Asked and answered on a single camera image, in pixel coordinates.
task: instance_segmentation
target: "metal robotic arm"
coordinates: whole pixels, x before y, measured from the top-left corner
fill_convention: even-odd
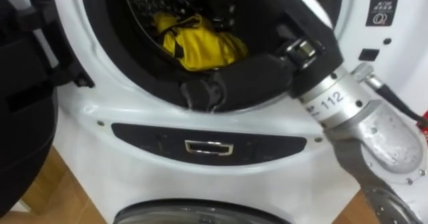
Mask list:
[[[424,125],[426,120],[408,109],[370,65],[352,73],[342,66],[331,24],[319,4],[288,1],[292,3],[282,3],[288,31],[298,35],[283,48],[282,59],[297,69],[290,95],[323,127],[341,167],[359,182],[381,223],[428,223],[427,142],[390,104]],[[290,4],[298,11],[288,9]],[[373,99],[361,82],[389,104]]]

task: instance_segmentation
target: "black label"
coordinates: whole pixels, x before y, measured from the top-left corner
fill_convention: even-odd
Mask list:
[[[370,0],[366,26],[391,26],[398,2],[399,0]]]

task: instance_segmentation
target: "open door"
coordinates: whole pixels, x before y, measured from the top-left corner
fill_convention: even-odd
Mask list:
[[[0,0],[0,217],[37,176],[57,122],[49,61],[34,34],[14,24],[17,14]]]
[[[30,1],[31,7],[18,11],[0,0],[0,218],[26,192],[49,152],[56,86],[94,87],[67,41],[55,1]],[[56,63],[49,62],[35,31]]]

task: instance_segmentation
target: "label sticker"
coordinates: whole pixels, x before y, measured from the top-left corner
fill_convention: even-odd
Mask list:
[[[355,100],[348,92],[334,85],[314,100],[304,104],[306,111],[317,121],[321,122],[345,108],[353,108]]]
[[[399,0],[370,0],[366,26],[391,26],[398,2]]]

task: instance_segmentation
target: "wooden floor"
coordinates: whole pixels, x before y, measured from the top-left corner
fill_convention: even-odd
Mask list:
[[[106,223],[54,149],[49,154],[35,183],[24,197],[26,203],[30,202],[33,213],[10,212],[0,220],[0,224]],[[362,193],[358,193],[353,198],[334,222],[334,224],[378,223]]]

